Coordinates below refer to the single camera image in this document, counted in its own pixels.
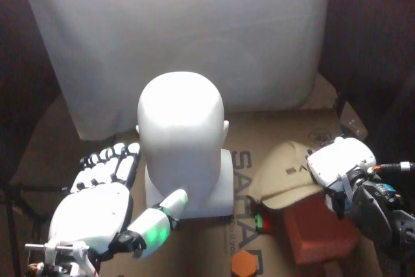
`mannequin ear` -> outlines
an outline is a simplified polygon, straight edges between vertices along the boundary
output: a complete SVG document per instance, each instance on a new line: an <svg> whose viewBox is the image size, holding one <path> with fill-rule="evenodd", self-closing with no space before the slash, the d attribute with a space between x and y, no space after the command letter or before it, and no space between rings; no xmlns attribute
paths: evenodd
<svg viewBox="0 0 415 277"><path fill-rule="evenodd" d="M226 136L228 135L228 130L229 130L229 121L225 120L223 122L223 139L222 139L222 144L225 143Z"/></svg>

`tan baseball cap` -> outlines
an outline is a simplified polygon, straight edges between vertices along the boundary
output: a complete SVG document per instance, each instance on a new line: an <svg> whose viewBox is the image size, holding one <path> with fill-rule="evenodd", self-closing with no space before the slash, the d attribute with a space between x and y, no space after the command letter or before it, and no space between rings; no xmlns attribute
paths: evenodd
<svg viewBox="0 0 415 277"><path fill-rule="evenodd" d="M307 167L310 149L293 141L278 145L256 172L248 196L270 209L282 209L321 192Z"/></svg>

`orange hexagon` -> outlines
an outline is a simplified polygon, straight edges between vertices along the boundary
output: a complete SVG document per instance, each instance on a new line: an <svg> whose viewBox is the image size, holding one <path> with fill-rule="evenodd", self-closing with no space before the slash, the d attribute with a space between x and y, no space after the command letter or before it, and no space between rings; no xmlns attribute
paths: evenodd
<svg viewBox="0 0 415 277"><path fill-rule="evenodd" d="M235 277L253 277L257 271L255 256L242 250L232 257L232 274Z"/></svg>

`orange object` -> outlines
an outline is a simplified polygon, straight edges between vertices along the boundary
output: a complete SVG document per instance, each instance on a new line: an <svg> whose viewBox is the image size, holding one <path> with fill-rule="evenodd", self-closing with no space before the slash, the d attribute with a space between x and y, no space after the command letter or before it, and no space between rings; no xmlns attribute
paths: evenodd
<svg viewBox="0 0 415 277"><path fill-rule="evenodd" d="M321 194L285 209L283 214L297 264L344 258L359 240L359 232L350 219L338 219Z"/></svg>
<svg viewBox="0 0 415 277"><path fill-rule="evenodd" d="M232 257L232 275L234 277L253 277L257 271L255 256L242 250Z"/></svg>

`white curtain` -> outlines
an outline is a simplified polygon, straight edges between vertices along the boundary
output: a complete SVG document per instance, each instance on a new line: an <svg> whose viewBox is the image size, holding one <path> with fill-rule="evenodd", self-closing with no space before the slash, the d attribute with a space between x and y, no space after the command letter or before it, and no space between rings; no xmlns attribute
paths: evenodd
<svg viewBox="0 0 415 277"><path fill-rule="evenodd" d="M135 126L142 89L196 71L227 112L303 101L327 0L29 0L82 139Z"/></svg>

